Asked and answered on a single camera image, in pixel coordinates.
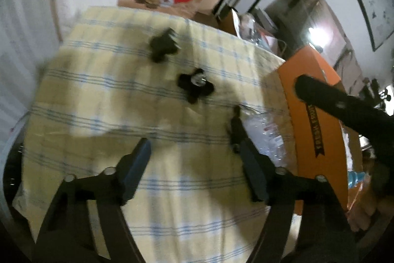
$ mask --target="light bulb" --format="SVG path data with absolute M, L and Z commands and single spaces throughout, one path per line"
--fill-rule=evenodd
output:
M 330 42 L 330 36 L 324 29 L 311 27 L 309 33 L 311 34 L 311 42 L 316 46 L 324 48 Z

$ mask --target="yellow tablecloth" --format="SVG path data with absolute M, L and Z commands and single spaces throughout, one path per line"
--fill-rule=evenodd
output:
M 149 40 L 171 27 L 180 52 L 150 61 Z M 275 69 L 282 60 L 191 20 L 143 10 L 93 7 L 60 48 L 38 90 L 25 139 L 22 195 L 14 206 L 36 238 L 63 177 L 92 176 L 130 153 L 141 137 L 152 156 L 123 212 L 147 262 L 245 262 L 268 208 L 252 203 L 226 122 L 235 104 L 290 116 Z M 206 71 L 215 92 L 190 105 L 180 73 Z M 102 235 L 90 204 L 98 252 Z

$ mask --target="orange box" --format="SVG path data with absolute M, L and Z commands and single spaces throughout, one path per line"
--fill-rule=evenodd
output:
M 298 175 L 324 175 L 347 210 L 347 162 L 342 129 L 337 118 L 299 100 L 294 90 L 298 76 L 307 74 L 334 86 L 341 79 L 312 47 L 306 46 L 278 68 L 294 128 Z M 300 203 L 296 212 L 301 210 Z

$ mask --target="table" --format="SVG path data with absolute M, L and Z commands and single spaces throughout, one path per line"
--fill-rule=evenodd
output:
M 150 61 L 151 37 L 171 27 L 180 52 Z M 36 239 L 68 173 L 92 176 L 130 153 L 141 137 L 152 156 L 123 213 L 147 262 L 245 262 L 267 208 L 252 203 L 226 122 L 235 104 L 281 117 L 287 153 L 295 155 L 279 76 L 283 60 L 230 34 L 188 19 L 129 8 L 92 7 L 50 62 L 31 108 L 22 194 L 14 206 Z M 190 105 L 177 87 L 195 67 L 215 84 Z M 99 254 L 106 256 L 89 204 Z M 295 236 L 289 237 L 289 248 Z

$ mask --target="black ribbon label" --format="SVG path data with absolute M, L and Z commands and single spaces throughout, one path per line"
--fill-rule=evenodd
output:
M 324 155 L 322 130 L 320 129 L 320 123 L 318 120 L 318 114 L 316 112 L 316 107 L 314 107 L 313 105 L 308 105 L 308 104 L 305 104 L 305 105 L 307 107 L 309 123 L 311 124 L 313 143 L 314 143 L 314 147 L 315 147 L 315 154 L 316 154 L 316 157 L 318 157 L 319 154 Z

